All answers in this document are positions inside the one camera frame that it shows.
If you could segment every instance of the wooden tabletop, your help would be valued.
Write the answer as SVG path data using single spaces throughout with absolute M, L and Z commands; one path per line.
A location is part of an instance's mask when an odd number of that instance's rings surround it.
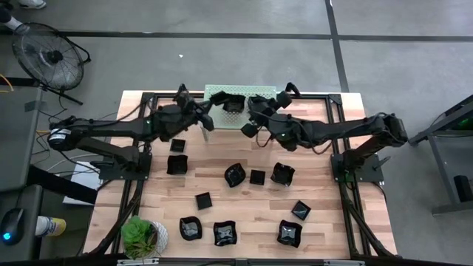
M 142 92 L 144 91 L 123 92 L 118 117 L 126 115 L 139 104 Z M 341 97 L 347 120 L 365 116 L 360 94 L 342 93 Z M 170 99 L 160 99 L 158 104 L 170 103 Z M 282 112 L 308 120 L 327 122 L 322 100 L 293 100 Z M 209 134 L 210 139 L 205 142 L 200 128 L 192 126 L 187 132 L 177 136 L 186 140 L 186 175 L 168 175 L 167 159 L 173 154 L 169 151 L 170 143 L 162 143 L 159 140 L 152 143 L 152 172 L 149 180 L 145 182 L 140 216 L 160 222 L 167 228 L 169 243 L 162 253 L 163 257 L 349 258 L 340 193 L 338 185 L 333 182 L 330 169 L 331 149 L 318 156 L 302 147 L 295 152 L 286 151 L 277 142 L 259 148 L 255 138 L 249 139 L 239 130 L 217 129 Z M 267 132 L 260 133 L 260 142 L 267 138 Z M 352 147 L 358 147 L 367 138 L 350 139 Z M 112 139 L 112 143 L 127 146 L 132 144 L 132 140 L 116 137 Z M 317 147 L 317 150 L 322 150 L 325 145 Z M 270 180 L 277 162 L 292 166 L 296 170 L 289 187 Z M 242 164 L 247 178 L 237 187 L 229 188 L 223 174 L 226 168 L 234 163 Z M 264 186 L 250 184 L 251 169 L 266 171 Z M 114 224 L 122 190 L 123 181 L 117 180 L 98 193 L 84 252 L 95 248 Z M 384 246 L 396 253 L 382 193 L 370 183 L 359 184 L 359 190 L 367 224 Z M 194 196 L 205 192 L 210 192 L 213 206 L 198 211 Z M 312 208 L 305 221 L 297 219 L 290 212 L 298 200 Z M 187 216 L 200 219 L 203 224 L 202 239 L 189 242 L 181 237 L 179 220 Z M 303 226 L 299 248 L 281 245 L 276 241 L 282 219 L 298 222 Z M 236 222 L 238 243 L 217 247 L 214 245 L 212 228 L 215 222 L 226 220 Z M 359 230 L 354 221 L 353 224 L 357 247 L 361 252 Z

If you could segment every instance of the electric fan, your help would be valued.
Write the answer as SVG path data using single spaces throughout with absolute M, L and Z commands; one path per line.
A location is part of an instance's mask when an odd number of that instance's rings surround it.
M 64 94 L 84 77 L 90 54 L 56 29 L 39 23 L 24 23 L 13 33 L 13 54 L 21 68 L 45 90 L 81 102 Z M 87 54 L 83 60 L 78 49 Z

